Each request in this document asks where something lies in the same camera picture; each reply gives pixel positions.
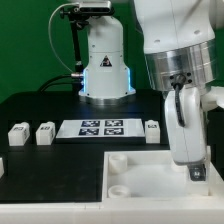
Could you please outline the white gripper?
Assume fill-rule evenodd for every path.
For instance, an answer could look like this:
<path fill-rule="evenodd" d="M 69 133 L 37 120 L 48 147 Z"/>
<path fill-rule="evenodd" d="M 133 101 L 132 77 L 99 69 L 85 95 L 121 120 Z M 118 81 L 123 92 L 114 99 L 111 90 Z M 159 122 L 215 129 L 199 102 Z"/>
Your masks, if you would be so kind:
<path fill-rule="evenodd" d="M 200 92 L 196 87 L 183 88 L 180 92 L 181 109 L 185 126 L 178 124 L 175 92 L 170 91 L 165 100 L 165 120 L 171 155 L 177 165 L 188 167 L 192 181 L 205 181 L 203 163 L 207 155 L 204 117 L 200 106 Z"/>

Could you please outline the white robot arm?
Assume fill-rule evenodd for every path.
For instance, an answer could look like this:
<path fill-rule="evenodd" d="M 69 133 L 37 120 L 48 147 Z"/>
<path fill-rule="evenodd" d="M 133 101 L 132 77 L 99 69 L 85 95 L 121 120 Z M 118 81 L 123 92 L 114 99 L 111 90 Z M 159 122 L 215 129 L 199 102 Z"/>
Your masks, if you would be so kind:
<path fill-rule="evenodd" d="M 218 105 L 207 84 L 216 73 L 216 0 L 132 0 L 143 33 L 143 52 L 154 90 L 165 98 L 165 121 L 173 161 L 186 166 L 193 181 L 207 179 L 204 113 Z M 119 102 L 135 93 L 123 62 L 123 28 L 112 17 L 110 0 L 81 0 L 87 23 L 89 62 L 79 97 L 87 102 Z"/>

